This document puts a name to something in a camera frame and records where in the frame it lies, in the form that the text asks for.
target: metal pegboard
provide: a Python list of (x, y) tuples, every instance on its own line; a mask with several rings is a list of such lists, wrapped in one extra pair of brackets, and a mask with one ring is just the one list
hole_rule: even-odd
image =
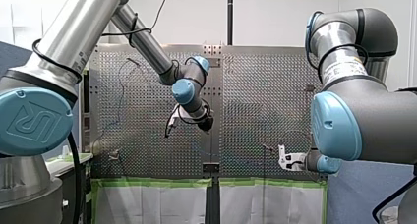
[[(310, 146), (310, 101), (320, 83), (301, 48), (164, 49), (180, 62), (193, 55), (209, 59), (202, 97), (214, 110), (213, 129), (205, 135), (181, 124), (165, 139), (165, 123), (175, 105), (170, 87), (159, 84), (135, 49), (101, 45), (90, 67), (94, 176), (197, 178), (203, 175), (204, 162), (220, 162), (223, 177), (310, 179), (281, 170), (277, 155), (262, 147), (277, 147), (282, 141), (288, 152), (306, 152)], [(128, 57), (140, 67), (126, 62)]]
[(267, 176), (300, 179), (306, 173), (282, 170), (278, 154), (310, 147), (310, 102), (320, 87), (302, 48), (225, 46), (220, 172), (224, 177)]
[[(202, 46), (165, 46), (172, 59), (202, 55)], [(127, 61), (132, 58), (139, 66)], [(96, 177), (202, 176), (202, 146), (197, 126), (180, 124), (169, 139), (166, 121), (175, 101), (170, 87), (129, 45), (100, 45), (91, 58), (91, 143)]]

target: wire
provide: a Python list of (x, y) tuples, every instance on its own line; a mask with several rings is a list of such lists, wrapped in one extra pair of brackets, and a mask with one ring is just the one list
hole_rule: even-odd
[(152, 25), (152, 27), (151, 27), (150, 29), (155, 28), (156, 23), (157, 23), (157, 21), (158, 21), (158, 19), (159, 19), (160, 12), (162, 11), (162, 8), (163, 8), (163, 6), (165, 5), (165, 2), (166, 2), (166, 0), (163, 0), (163, 1), (162, 1), (162, 4), (160, 5), (159, 10), (157, 11), (157, 15), (156, 15), (155, 21), (153, 22), (153, 25)]
[(141, 31), (145, 31), (145, 30), (147, 30), (149, 32), (152, 32), (152, 29), (150, 29), (150, 28), (141, 28), (141, 29), (126, 31), (126, 32), (123, 32), (123, 33), (103, 33), (101, 36), (128, 35), (128, 34), (135, 34), (137, 32), (141, 32)]
[(49, 62), (49, 63), (51, 63), (51, 64), (53, 64), (53, 65), (55, 65), (55, 66), (57, 66), (57, 67), (59, 67), (59, 68), (61, 68), (63, 70), (66, 70), (66, 71), (72, 73), (73, 75), (75, 75), (76, 78), (77, 78), (77, 84), (78, 84), (83, 79), (83, 76), (79, 72), (75, 71), (74, 69), (72, 69), (72, 68), (70, 68), (68, 66), (65, 66), (63, 64), (60, 64), (60, 63), (56, 62), (55, 60), (53, 60), (53, 59), (47, 57), (46, 55), (42, 54), (39, 51), (39, 49), (37, 49), (37, 45), (40, 43), (41, 40), (42, 39), (38, 39), (38, 40), (36, 40), (36, 41), (33, 42), (33, 44), (31, 45), (31, 49), (33, 50), (33, 52), (37, 56), (39, 56), (39, 58), (45, 60), (46, 62)]
[(307, 56), (307, 61), (309, 62), (310, 66), (315, 69), (318, 70), (319, 67), (315, 66), (312, 62), (312, 60), (310, 59), (310, 41), (311, 41), (311, 32), (312, 32), (312, 28), (313, 28), (313, 24), (314, 21), (316, 20), (316, 18), (321, 15), (323, 12), (321, 11), (316, 11), (313, 16), (310, 18), (310, 21), (307, 23), (307, 28), (306, 28), (306, 40), (305, 40), (305, 49), (306, 49), (306, 56)]
[[(97, 137), (95, 140), (94, 140), (94, 142), (92, 143), (92, 145), (91, 145), (91, 150), (92, 150), (92, 152), (93, 152), (93, 150), (94, 150), (94, 146), (95, 146), (95, 144), (99, 141), (99, 140), (101, 140), (103, 137), (104, 137), (104, 135), (105, 135), (105, 133), (107, 132), (107, 130), (111, 127), (111, 126), (114, 126), (114, 125), (117, 125), (117, 124), (119, 124), (120, 123), (120, 121), (121, 121), (121, 117), (120, 117), (120, 109), (121, 109), (121, 107), (122, 107), (122, 101), (123, 101), (123, 98), (125, 97), (125, 86), (123, 85), (123, 83), (122, 83), (122, 80), (121, 80), (121, 78), (120, 78), (120, 76), (121, 76), (121, 72), (122, 72), (122, 69), (129, 63), (129, 62), (132, 62), (130, 59), (127, 59), (127, 61), (125, 61), (123, 64), (122, 64), (122, 66), (120, 66), (120, 68), (119, 68), (119, 71), (118, 71), (118, 80), (119, 80), (119, 84), (120, 84), (120, 86), (122, 87), (122, 94), (120, 95), (120, 98), (119, 98), (119, 101), (118, 101), (118, 106), (117, 106), (117, 119), (115, 120), (115, 121), (113, 121), (113, 122), (111, 122), (111, 123), (109, 123), (109, 124), (107, 124), (105, 127), (104, 127), (104, 129), (103, 129), (103, 132), (101, 133), (101, 135), (99, 136), (99, 137)], [(131, 74), (132, 74), (132, 72), (135, 70), (136, 68), (134, 68), (130, 73), (129, 73), (129, 75), (128, 76), (131, 76)]]
[(394, 192), (392, 195), (384, 199), (380, 204), (378, 204), (374, 210), (372, 210), (372, 217), (377, 223), (380, 223), (380, 219), (378, 218), (378, 212), (383, 209), (387, 204), (392, 202), (397, 197), (401, 196), (404, 192), (406, 192), (408, 189), (410, 189), (412, 186), (414, 186), (417, 183), (417, 177), (414, 177), (411, 179), (408, 183), (406, 183), (404, 186), (402, 186), (400, 189), (398, 189), (396, 192)]
[(364, 56), (365, 56), (365, 59), (363, 61), (363, 65), (366, 65), (366, 63), (368, 63), (369, 53), (362, 45), (358, 45), (358, 44), (355, 44), (355, 43), (348, 43), (348, 44), (341, 44), (341, 45), (334, 46), (333, 48), (328, 50), (328, 52), (326, 52), (322, 56), (322, 58), (320, 59), (319, 69), (317, 70), (317, 72), (318, 72), (319, 80), (320, 80), (321, 83), (323, 82), (323, 79), (322, 79), (322, 65), (323, 65), (323, 62), (325, 61), (325, 59), (327, 58), (328, 55), (330, 55), (334, 51), (339, 50), (339, 49), (344, 48), (344, 47), (355, 47), (357, 50), (362, 51)]
[(75, 192), (75, 200), (76, 204), (74, 207), (74, 217), (73, 217), (73, 224), (78, 224), (80, 219), (81, 213), (81, 201), (82, 201), (82, 191), (81, 191), (81, 164), (80, 164), (80, 157), (77, 150), (76, 141), (74, 140), (73, 133), (71, 132), (68, 135), (68, 143), (70, 144), (71, 152), (73, 153), (73, 162), (74, 162), (74, 172), (76, 177), (76, 192)]

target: black cable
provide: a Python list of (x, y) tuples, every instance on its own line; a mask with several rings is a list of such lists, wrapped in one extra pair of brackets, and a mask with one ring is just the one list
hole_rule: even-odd
[(72, 69), (68, 66), (65, 66), (63, 64), (60, 64), (60, 63), (56, 62), (55, 60), (53, 60), (53, 59), (47, 57), (46, 55), (42, 54), (39, 51), (39, 49), (37, 49), (37, 45), (40, 43), (41, 40), (42, 39), (38, 39), (38, 40), (33, 42), (33, 44), (31, 45), (31, 49), (33, 50), (33, 52), (37, 56), (39, 56), (39, 58), (45, 60), (46, 62), (49, 62), (49, 63), (51, 63), (51, 64), (53, 64), (53, 65), (55, 65), (55, 66), (57, 66), (57, 67), (59, 67), (63, 70), (66, 70), (66, 71), (72, 73), (73, 75), (75, 75), (77, 77), (77, 84), (78, 84), (83, 79), (83, 76), (79, 72), (75, 71), (74, 69)]
[(322, 13), (323, 12), (321, 12), (321, 11), (316, 11), (313, 14), (313, 16), (310, 18), (310, 21), (307, 23), (307, 29), (306, 29), (305, 49), (306, 49), (307, 61), (309, 62), (310, 66), (313, 69), (316, 69), (316, 70), (318, 70), (319, 67), (318, 66), (315, 66), (313, 64), (312, 60), (310, 59), (310, 41), (312, 39), (311, 35), (312, 35), (312, 28), (313, 28), (314, 21), (316, 20), (316, 17), (318, 17)]
[(334, 46), (333, 48), (328, 50), (328, 52), (326, 52), (322, 56), (322, 58), (320, 59), (319, 69), (317, 70), (317, 72), (318, 72), (319, 80), (320, 80), (321, 83), (323, 82), (323, 80), (322, 80), (322, 64), (323, 64), (323, 62), (325, 61), (325, 59), (327, 58), (328, 55), (330, 55), (334, 51), (339, 50), (339, 49), (344, 48), (344, 47), (355, 47), (357, 50), (360, 50), (364, 54), (364, 57), (365, 57), (364, 61), (362, 62), (363, 65), (365, 66), (366, 63), (368, 62), (369, 53), (362, 45), (355, 44), (355, 43), (348, 43), (348, 44), (341, 44), (341, 45)]
[(152, 25), (152, 27), (151, 27), (150, 29), (155, 28), (156, 23), (157, 23), (157, 21), (158, 21), (158, 19), (159, 19), (160, 12), (162, 11), (162, 8), (163, 8), (163, 6), (165, 5), (165, 2), (166, 2), (166, 0), (163, 0), (163, 1), (162, 1), (162, 4), (160, 5), (159, 10), (157, 11), (155, 21), (153, 22), (153, 25)]
[(74, 172), (76, 177), (76, 201), (74, 205), (74, 217), (73, 217), (73, 224), (78, 224), (80, 219), (80, 213), (81, 213), (81, 200), (82, 200), (82, 183), (81, 183), (81, 164), (80, 164), (80, 157), (77, 150), (77, 144), (74, 140), (73, 133), (71, 132), (68, 135), (68, 143), (70, 144), (71, 152), (73, 153), (73, 161), (74, 161)]
[(397, 197), (401, 196), (404, 192), (406, 192), (408, 189), (410, 189), (412, 186), (414, 186), (416, 182), (417, 182), (417, 177), (414, 177), (408, 183), (406, 183), (404, 186), (402, 186), (400, 189), (398, 189), (396, 192), (394, 192), (392, 195), (390, 195), (389, 197), (387, 197), (386, 199), (384, 199), (384, 201), (382, 201), (380, 204), (378, 204), (374, 208), (374, 210), (372, 210), (372, 217), (374, 217), (374, 220), (377, 223), (380, 223), (380, 219), (377, 216), (378, 215), (378, 212), (380, 212), (381, 209), (383, 209), (383, 207), (385, 207), (387, 204), (389, 204), (394, 199), (396, 199)]
[[(132, 20), (131, 30), (135, 30), (137, 20), (138, 20), (138, 13), (135, 13), (135, 18), (133, 18), (133, 20)], [(132, 46), (132, 48), (135, 48), (135, 46), (133, 46), (133, 44), (132, 44), (132, 38), (133, 38), (133, 35), (130, 34), (129, 35), (129, 45)]]
[(137, 32), (145, 31), (145, 30), (149, 31), (149, 33), (152, 33), (152, 29), (150, 28), (140, 28), (140, 29), (126, 31), (122, 33), (103, 33), (101, 36), (130, 35), (130, 34), (135, 34)]

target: green tape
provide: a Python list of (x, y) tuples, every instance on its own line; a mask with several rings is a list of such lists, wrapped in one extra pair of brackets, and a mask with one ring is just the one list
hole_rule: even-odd
[(92, 200), (91, 193), (86, 194), (86, 202), (90, 202)]
[(328, 186), (325, 186), (323, 190), (323, 212), (322, 212), (322, 224), (326, 224), (328, 220)]
[(284, 179), (262, 179), (262, 178), (220, 178), (222, 187), (239, 187), (268, 185), (275, 187), (296, 187), (306, 189), (323, 189), (328, 186), (327, 182), (293, 181)]
[(97, 214), (97, 197), (98, 197), (98, 183), (91, 180), (91, 196), (92, 196), (92, 218), (91, 224), (95, 224), (95, 215)]

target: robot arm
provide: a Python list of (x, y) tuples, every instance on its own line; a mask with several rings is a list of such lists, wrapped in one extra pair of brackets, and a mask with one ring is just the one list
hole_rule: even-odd
[[(129, 32), (132, 28), (146, 29), (129, 5), (118, 8), (111, 20), (122, 32)], [(212, 127), (213, 117), (209, 105), (200, 98), (200, 91), (206, 84), (209, 61), (195, 56), (190, 57), (185, 65), (174, 62), (146, 30), (126, 37), (131, 39), (131, 44), (159, 74), (161, 83), (172, 85), (172, 94), (180, 105), (174, 108), (173, 119), (191, 119), (201, 130), (208, 132)]]
[[(398, 42), (390, 18), (373, 9), (325, 14), (313, 17), (310, 29), (306, 47), (320, 60), (324, 85), (311, 109), (320, 153), (415, 164), (417, 95), (388, 92), (382, 82)], [(366, 66), (355, 48), (367, 50)]]
[[(47, 152), (65, 140), (72, 129), (74, 86), (110, 19), (122, 31), (130, 30), (135, 16), (128, 0), (68, 0), (28, 62), (10, 69), (0, 79), (0, 154), (32, 156)], [(136, 20), (137, 28), (143, 28)], [(174, 98), (189, 118), (209, 131), (212, 117), (200, 99), (209, 62), (193, 57), (178, 68), (147, 31), (132, 36), (133, 45), (160, 75), (173, 85)]]

